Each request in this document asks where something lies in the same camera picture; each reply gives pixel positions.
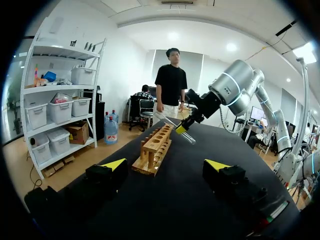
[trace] white storage bin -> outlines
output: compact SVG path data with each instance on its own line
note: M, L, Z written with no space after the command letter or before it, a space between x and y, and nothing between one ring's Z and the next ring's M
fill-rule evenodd
M74 117L84 116L89 114L89 104L91 98L82 97L73 99L71 114Z
M72 103L74 101L66 101L62 103L49 102L49 115L56 124L66 122L71 119Z
M47 132L50 140L50 146L60 155L67 152L70 149L69 135L70 133L62 127L57 127Z
M76 67L71 70L71 82L75 85L94 85L96 70L87 67Z
M45 104L29 104L25 110L32 130L40 128L47 124L47 105Z
M39 133L33 136L33 138L37 146L33 147L32 151L34 153L36 162L38 165L40 165L52 157L49 148L49 139L44 133Z

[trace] black t-shirt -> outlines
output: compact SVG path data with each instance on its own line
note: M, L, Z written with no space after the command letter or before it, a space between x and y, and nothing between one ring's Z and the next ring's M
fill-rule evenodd
M171 64L159 68L155 84L161 85L162 103L170 106L178 106L181 90L188 88L186 72Z

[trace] test tube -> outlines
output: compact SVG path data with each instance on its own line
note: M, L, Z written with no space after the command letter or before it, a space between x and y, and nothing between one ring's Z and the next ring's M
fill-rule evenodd
M175 128L177 127L177 125L175 123L173 123L169 118L167 118L161 112L156 111L156 112L153 113L153 115L156 118L160 119L161 121L163 121L163 122L165 122L167 124L172 124ZM183 132L183 133L181 133L179 135L182 136L184 139L186 139L192 145L196 143L196 140L186 132Z

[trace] test tube rack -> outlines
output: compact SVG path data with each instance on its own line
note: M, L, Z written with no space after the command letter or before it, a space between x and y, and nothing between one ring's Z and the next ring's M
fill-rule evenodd
M173 125L165 124L141 141L140 157L132 164L132 170L153 177L156 176L171 145L169 137L173 128Z

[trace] metal shelf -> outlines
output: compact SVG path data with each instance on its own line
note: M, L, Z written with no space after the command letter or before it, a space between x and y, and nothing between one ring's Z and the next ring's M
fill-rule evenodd
M96 52L80 49L76 46L62 46L59 43L45 41L34 43L33 56L59 57L82 61L100 57Z
M60 91L60 90L72 90L72 89L95 89L94 85L52 85L52 86L37 86L25 88L23 94L34 94L47 91Z
M66 151L60 155L57 155L57 153L50 148L52 158L50 158L48 161L41 163L38 166L38 169L41 171L41 170L45 169L46 167L50 166L51 164L54 164L55 162L59 161L60 159L63 159L64 157L66 157L70 154L73 154L74 152L78 151L79 149L82 149L82 148L88 146L89 144L93 144L94 142L95 142L95 140L92 137L89 137L84 145L70 143L70 150Z
M56 161L74 153L75 151L84 148L85 146L89 144L94 144L94 147L96 148L98 146L97 143L97 134L96 134L96 97L97 97L97 83L99 78L99 70L101 66L101 59L104 55L104 50L106 48L107 39L104 38L103 41L97 42L94 45L96 46L96 52L84 50L84 46L80 47L80 45L76 46L69 46L67 45L61 45L59 43L55 42L48 42L48 41L38 41L40 39L40 33L43 30L44 26L48 26L49 24L52 24L50 20L46 17L41 26L39 27L38 31L34 35L34 38L32 40L31 46L29 48L29 51L26 55L24 68L22 72L22 79L21 79L21 87L20 87L20 108L21 108L21 123L23 128L23 133L26 138L26 145L28 147L30 157L32 159L32 162L34 164L34 168L39 174L41 179L44 179L44 175L42 174L41 170L48 167L49 165L55 163ZM31 60L33 56L49 56L53 58L60 58L58 62L66 62L68 59L74 59L74 60L80 60L85 61L88 59L92 59L91 66L94 64L95 61L97 61L96 64L96 72L94 75L94 82L92 85L52 85L52 86L39 86L39 87L31 87L31 88L25 88L28 78L28 71L34 71L34 69L30 69L31 66ZM37 129L32 130L31 126L29 125L28 117L26 115L25 107L26 107L26 100L39 100L41 102L41 98L43 98L44 102L48 102L48 99L46 99L46 95L50 95L53 93L53 91L61 91L61 90L83 90L83 89L90 89L92 91L92 100L91 100L91 114L84 115L84 116L78 116L78 117L72 117L69 121L62 122L60 124L54 123L49 117L47 117L47 124L45 126L39 127ZM70 124L76 121L84 120L92 118L92 125L88 121L89 130L92 132L93 137L89 138L88 141L84 145L79 144L70 144L70 150L57 155L54 151L51 152L52 158L40 165L38 165L36 156L33 153L32 146L30 144L30 141L28 138L31 136L34 136L39 133L43 133L45 131L48 131L50 129L57 128L59 126L63 126L66 124Z
M32 136L34 136L36 134L48 131L50 129L54 129L54 128L57 128L59 126L63 126L63 125L70 124L70 123L74 123L76 121L80 121L80 120L88 119L88 118L92 118L92 117L93 117L92 113L90 113L88 115L84 115L84 116L73 116L69 121L64 121L64 122L59 123L59 124L56 124L49 117L47 117L46 118L46 125L41 126L39 128L36 128L35 130L32 130L30 125L29 125L29 123L27 123L27 125L26 125L27 132L26 132L25 135L26 135L27 138L29 138L29 137L32 137Z

